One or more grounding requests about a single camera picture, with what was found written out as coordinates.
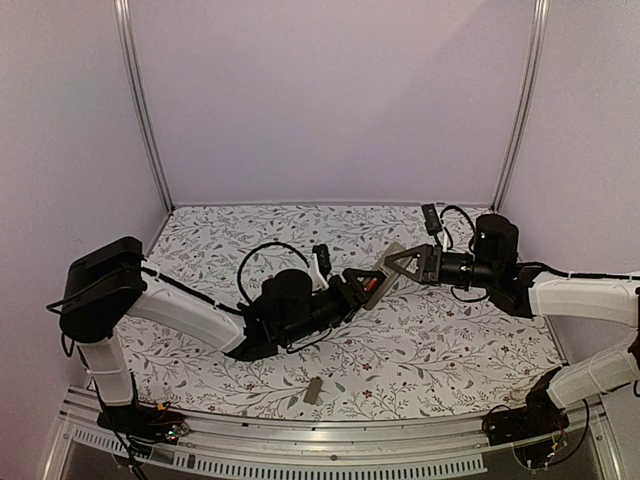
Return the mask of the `beige battery cover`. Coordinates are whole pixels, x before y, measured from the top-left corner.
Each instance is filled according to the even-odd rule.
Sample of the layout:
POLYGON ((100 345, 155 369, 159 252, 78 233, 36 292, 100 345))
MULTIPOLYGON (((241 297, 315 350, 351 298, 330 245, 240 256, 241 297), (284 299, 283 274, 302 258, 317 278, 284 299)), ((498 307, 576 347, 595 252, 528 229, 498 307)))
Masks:
POLYGON ((305 391, 303 402, 315 405, 322 391, 323 381, 319 377, 312 378, 305 391))

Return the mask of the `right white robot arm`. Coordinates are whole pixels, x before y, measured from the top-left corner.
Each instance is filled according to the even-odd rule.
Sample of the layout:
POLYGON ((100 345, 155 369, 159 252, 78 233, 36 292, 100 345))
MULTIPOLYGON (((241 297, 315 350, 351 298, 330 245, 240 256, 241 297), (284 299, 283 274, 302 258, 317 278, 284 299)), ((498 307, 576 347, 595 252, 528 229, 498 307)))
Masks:
POLYGON ((521 318, 575 317, 629 327, 628 340, 574 365, 545 374, 526 396, 517 427, 537 436, 556 411, 639 379, 639 277, 562 272, 518 260, 519 230, 505 217, 477 218, 470 253, 422 244, 387 256, 386 267, 421 285, 481 288, 504 313, 521 318))

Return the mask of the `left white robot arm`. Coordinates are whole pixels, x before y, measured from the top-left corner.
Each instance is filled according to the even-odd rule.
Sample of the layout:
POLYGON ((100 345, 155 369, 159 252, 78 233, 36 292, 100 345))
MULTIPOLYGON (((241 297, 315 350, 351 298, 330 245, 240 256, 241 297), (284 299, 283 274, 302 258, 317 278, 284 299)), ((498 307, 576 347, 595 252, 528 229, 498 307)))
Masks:
POLYGON ((138 434, 149 415, 136 402, 116 325, 139 317, 251 362, 292 353, 295 343, 350 322, 386 279, 380 270, 331 274, 323 245, 305 265, 280 271, 262 283, 257 298, 230 307, 162 273, 144 257, 141 242, 125 236, 74 261, 63 298, 46 309, 57 315, 63 338, 78 346, 111 419, 138 434))

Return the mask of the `floral patterned table mat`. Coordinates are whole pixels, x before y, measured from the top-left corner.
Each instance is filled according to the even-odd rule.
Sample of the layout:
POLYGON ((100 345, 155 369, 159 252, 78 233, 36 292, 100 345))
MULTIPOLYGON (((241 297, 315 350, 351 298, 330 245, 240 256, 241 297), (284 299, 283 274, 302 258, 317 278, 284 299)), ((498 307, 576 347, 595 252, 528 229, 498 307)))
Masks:
MULTIPOLYGON (((233 306, 326 244, 335 272, 368 269, 392 243, 428 239, 416 206, 216 206, 176 210, 150 259, 168 276, 233 306)), ((370 311, 253 363, 138 318, 119 323, 141 400, 288 420, 385 420, 517 406, 561 358, 543 319, 510 317, 480 291, 400 279, 370 311), (315 405, 303 402, 312 378, 315 405)))

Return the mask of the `front aluminium rail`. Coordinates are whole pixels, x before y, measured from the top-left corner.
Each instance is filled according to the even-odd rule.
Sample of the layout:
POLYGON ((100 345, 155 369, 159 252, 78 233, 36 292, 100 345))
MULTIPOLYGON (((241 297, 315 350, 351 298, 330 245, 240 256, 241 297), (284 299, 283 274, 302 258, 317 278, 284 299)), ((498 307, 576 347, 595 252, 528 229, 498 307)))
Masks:
POLYGON ((46 479, 621 479, 599 402, 551 435, 490 443, 478 413, 385 421, 294 421, 190 412, 175 444, 128 447, 97 423, 90 391, 70 389, 54 422, 46 479))

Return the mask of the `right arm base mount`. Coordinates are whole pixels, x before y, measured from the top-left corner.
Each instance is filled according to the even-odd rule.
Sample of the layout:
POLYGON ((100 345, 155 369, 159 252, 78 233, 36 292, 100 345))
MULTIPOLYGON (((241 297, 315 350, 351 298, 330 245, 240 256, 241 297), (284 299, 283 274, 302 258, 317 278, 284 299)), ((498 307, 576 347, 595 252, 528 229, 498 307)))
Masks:
POLYGON ((492 409, 482 419, 482 431, 491 446, 551 434, 569 426, 562 407, 550 399, 547 388, 560 371, 557 367, 544 375, 525 396, 525 405, 515 409, 492 409))

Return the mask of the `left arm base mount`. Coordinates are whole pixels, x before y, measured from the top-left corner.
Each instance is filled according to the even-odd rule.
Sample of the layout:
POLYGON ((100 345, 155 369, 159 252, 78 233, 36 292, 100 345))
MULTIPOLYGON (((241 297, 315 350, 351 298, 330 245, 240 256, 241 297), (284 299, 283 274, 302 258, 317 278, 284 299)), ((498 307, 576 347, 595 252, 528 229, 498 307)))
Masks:
POLYGON ((170 403, 150 407, 141 405, 137 393, 133 399, 120 406, 108 405, 96 388, 100 405, 97 425, 128 440, 145 444, 172 444, 190 432, 186 417, 170 409, 170 403))

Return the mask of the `right aluminium frame post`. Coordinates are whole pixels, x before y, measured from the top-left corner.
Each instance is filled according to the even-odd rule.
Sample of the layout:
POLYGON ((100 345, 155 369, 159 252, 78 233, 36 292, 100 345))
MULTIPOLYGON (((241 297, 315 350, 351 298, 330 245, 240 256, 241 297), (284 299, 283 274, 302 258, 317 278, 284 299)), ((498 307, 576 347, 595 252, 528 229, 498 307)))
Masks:
POLYGON ((533 103, 536 81, 544 49, 549 7, 550 2, 548 0, 536 0, 534 2, 523 80, 504 160, 491 203, 491 209, 494 212, 499 212, 505 205, 506 197, 518 160, 519 151, 524 140, 526 125, 533 103))

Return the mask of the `aluminium frame post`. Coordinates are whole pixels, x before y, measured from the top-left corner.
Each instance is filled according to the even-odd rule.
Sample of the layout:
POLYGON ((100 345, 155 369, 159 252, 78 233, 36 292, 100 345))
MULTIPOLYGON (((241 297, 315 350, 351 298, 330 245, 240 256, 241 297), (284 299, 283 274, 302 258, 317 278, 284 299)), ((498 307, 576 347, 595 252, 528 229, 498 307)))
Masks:
POLYGON ((519 151, 524 140, 526 125, 533 103, 536 81, 544 49, 549 7, 550 2, 548 0, 536 0, 534 2, 523 80, 504 160, 491 203, 491 209, 494 212, 499 212, 505 205, 506 197, 518 160, 519 151))
POLYGON ((125 71, 143 147, 161 205, 167 214, 171 214, 175 210, 175 205, 171 195, 167 175, 162 164, 148 102, 144 91, 143 77, 135 43, 130 2, 127 0, 115 0, 113 4, 125 71))

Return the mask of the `left aluminium frame post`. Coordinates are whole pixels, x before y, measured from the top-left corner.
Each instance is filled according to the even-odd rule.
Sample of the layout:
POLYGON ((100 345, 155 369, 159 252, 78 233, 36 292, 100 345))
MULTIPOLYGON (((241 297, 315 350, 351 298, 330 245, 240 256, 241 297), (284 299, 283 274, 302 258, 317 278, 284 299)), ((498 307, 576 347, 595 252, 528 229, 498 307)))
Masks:
POLYGON ((125 71, 143 147, 161 205, 167 214, 171 214, 175 210, 175 205, 171 195, 167 175, 162 164, 148 102, 144 91, 143 77, 135 43, 130 2, 127 0, 115 0, 113 4, 125 71))

